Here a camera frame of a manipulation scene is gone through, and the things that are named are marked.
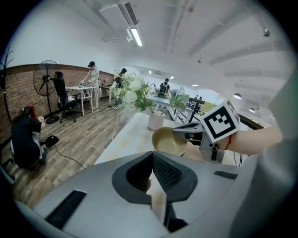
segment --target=woman in white outfit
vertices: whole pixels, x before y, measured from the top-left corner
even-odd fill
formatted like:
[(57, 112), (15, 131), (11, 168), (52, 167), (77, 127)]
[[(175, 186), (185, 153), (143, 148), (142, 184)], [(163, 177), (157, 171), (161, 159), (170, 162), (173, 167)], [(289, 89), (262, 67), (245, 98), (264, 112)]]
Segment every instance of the woman in white outfit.
[(90, 67), (90, 71), (86, 75), (86, 77), (83, 79), (84, 81), (88, 78), (88, 76), (91, 76), (91, 80), (89, 80), (90, 86), (95, 87), (92, 90), (92, 98), (90, 98), (90, 108), (91, 109), (91, 100), (93, 102), (93, 110), (98, 108), (98, 100), (99, 100), (99, 94), (101, 94), (102, 89), (99, 87), (99, 70), (95, 66), (95, 62), (91, 61), (88, 65)]

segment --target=black sneaker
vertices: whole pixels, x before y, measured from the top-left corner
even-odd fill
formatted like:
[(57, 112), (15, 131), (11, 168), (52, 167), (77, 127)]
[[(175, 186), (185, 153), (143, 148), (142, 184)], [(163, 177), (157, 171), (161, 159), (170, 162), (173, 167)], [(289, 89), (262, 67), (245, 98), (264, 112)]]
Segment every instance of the black sneaker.
[(42, 158), (39, 160), (39, 163), (42, 165), (45, 165), (47, 162), (47, 150), (43, 149), (43, 154), (42, 154)]

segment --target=standing fan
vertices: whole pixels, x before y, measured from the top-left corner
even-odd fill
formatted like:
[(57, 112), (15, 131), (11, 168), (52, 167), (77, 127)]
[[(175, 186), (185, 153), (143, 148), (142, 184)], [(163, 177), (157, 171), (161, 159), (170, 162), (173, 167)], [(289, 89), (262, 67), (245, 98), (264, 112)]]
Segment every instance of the standing fan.
[(50, 110), (50, 118), (46, 120), (47, 124), (52, 124), (59, 120), (58, 116), (52, 115), (49, 95), (55, 91), (54, 75), (56, 71), (60, 71), (59, 66), (52, 60), (41, 62), (35, 69), (33, 75), (33, 85), (36, 92), (41, 96), (47, 97), (47, 104)]

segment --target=air vent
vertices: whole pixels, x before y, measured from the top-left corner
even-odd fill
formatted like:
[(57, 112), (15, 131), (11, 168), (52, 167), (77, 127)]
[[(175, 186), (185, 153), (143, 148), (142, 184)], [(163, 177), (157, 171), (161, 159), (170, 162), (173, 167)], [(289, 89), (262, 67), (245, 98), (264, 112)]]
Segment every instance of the air vent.
[(160, 72), (160, 71), (155, 71), (154, 75), (157, 76), (157, 77), (162, 77), (163, 73)]
[(125, 5), (126, 10), (127, 10), (128, 13), (129, 13), (129, 16), (130, 16), (130, 18), (131, 18), (131, 20), (132, 20), (132, 23), (133, 23), (134, 25), (137, 25), (137, 24), (138, 24), (138, 21), (136, 20), (135, 13), (134, 13), (134, 10), (132, 10), (132, 7), (131, 7), (130, 2), (125, 3), (124, 5)]

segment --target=white desk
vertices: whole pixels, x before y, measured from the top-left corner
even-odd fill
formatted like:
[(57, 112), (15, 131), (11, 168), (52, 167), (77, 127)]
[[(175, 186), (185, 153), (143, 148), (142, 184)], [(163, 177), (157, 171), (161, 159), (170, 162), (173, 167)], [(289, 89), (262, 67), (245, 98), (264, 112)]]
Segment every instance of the white desk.
[[(148, 99), (151, 100), (151, 101), (153, 101), (154, 103), (160, 104), (162, 106), (168, 107), (170, 105), (170, 102), (167, 99), (161, 99), (161, 98), (158, 98), (158, 97), (155, 97), (155, 96), (151, 96), (151, 95), (148, 95)], [(186, 121), (189, 121), (190, 116), (191, 116), (193, 110), (191, 110), (190, 108), (186, 108), (185, 111), (188, 112), (188, 116), (187, 116)], [(173, 118), (174, 121), (177, 121), (179, 113), (180, 113), (180, 110), (177, 109), (176, 116), (175, 117), (173, 117), (172, 114), (171, 114), (171, 116), (172, 116), (172, 118)]]
[[(153, 151), (152, 135), (154, 131), (147, 127), (148, 120), (149, 115), (137, 113), (108, 145), (95, 164), (118, 159), (131, 154)], [(176, 126), (181, 126), (181, 124), (170, 120), (164, 120), (163, 126), (174, 128)], [(201, 156), (199, 147), (191, 143), (187, 143), (187, 148), (183, 157), (205, 161)], [(224, 157), (223, 164), (233, 165), (234, 162), (232, 160), (229, 162)]]
[(161, 99), (155, 96), (148, 95), (148, 99), (153, 101), (154, 103), (160, 104), (162, 106), (169, 106), (169, 100)]
[[(89, 87), (89, 86), (83, 86), (83, 87), (79, 87), (79, 86), (73, 86), (73, 87), (65, 87), (66, 89), (71, 89), (71, 90), (80, 90), (81, 91), (81, 104), (82, 104), (82, 113), (83, 113), (83, 116), (85, 116), (85, 113), (84, 113), (84, 105), (83, 105), (83, 99), (88, 99), (88, 98), (92, 98), (92, 91), (91, 90), (91, 96), (85, 96), (84, 94), (84, 89), (92, 89), (92, 88), (95, 88), (95, 87)], [(92, 103), (92, 100), (90, 100), (91, 102), (91, 111), (93, 112), (93, 103)]]

